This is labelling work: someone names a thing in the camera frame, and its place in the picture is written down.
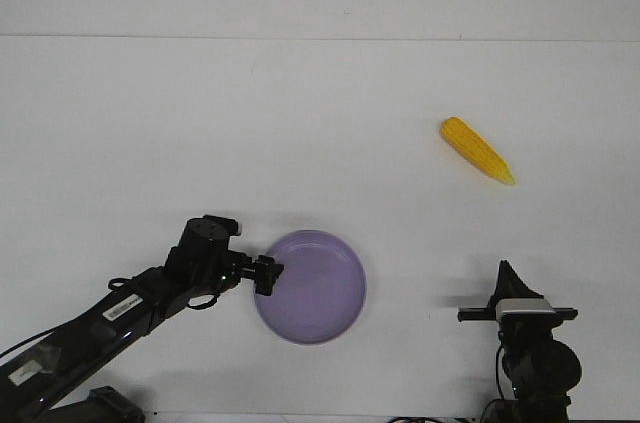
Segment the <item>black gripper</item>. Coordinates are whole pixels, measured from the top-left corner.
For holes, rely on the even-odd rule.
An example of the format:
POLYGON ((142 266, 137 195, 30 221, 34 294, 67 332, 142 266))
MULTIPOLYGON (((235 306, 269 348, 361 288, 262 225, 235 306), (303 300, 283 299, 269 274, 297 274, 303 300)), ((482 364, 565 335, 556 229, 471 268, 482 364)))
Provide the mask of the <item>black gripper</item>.
POLYGON ((490 296, 490 308, 460 308, 459 322, 495 321, 504 338, 545 338, 554 328, 578 316, 574 308, 552 308, 551 310, 506 310, 495 309, 503 298, 543 299, 542 294, 529 288, 518 276, 510 262, 501 260, 498 267, 496 285, 490 296))
POLYGON ((169 252, 167 277, 200 295, 222 294, 245 278, 254 281, 256 295, 271 296, 284 265, 266 255, 254 262, 245 253, 231 250, 230 239, 241 232, 235 219, 213 215, 189 219, 169 252))

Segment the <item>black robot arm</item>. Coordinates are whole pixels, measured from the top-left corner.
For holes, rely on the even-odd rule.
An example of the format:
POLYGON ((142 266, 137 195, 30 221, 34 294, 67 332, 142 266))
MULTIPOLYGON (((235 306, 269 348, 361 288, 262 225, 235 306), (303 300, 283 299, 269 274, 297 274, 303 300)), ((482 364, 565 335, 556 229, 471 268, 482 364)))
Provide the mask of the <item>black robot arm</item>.
POLYGON ((582 378, 576 353, 556 340, 553 330, 573 321, 578 310, 554 307, 544 295, 529 288, 511 264, 499 263, 496 286, 484 307, 461 307, 460 322, 491 321, 497 324, 499 347, 494 376, 505 375, 513 397, 503 389, 488 402, 481 422, 567 422, 569 391, 582 378))
POLYGON ((166 262, 114 278, 108 294, 78 317, 47 330, 1 366, 1 419, 34 422, 138 339, 185 309, 213 307, 242 279, 269 296, 284 270, 273 258, 229 247, 241 226, 204 215, 187 221, 166 262))

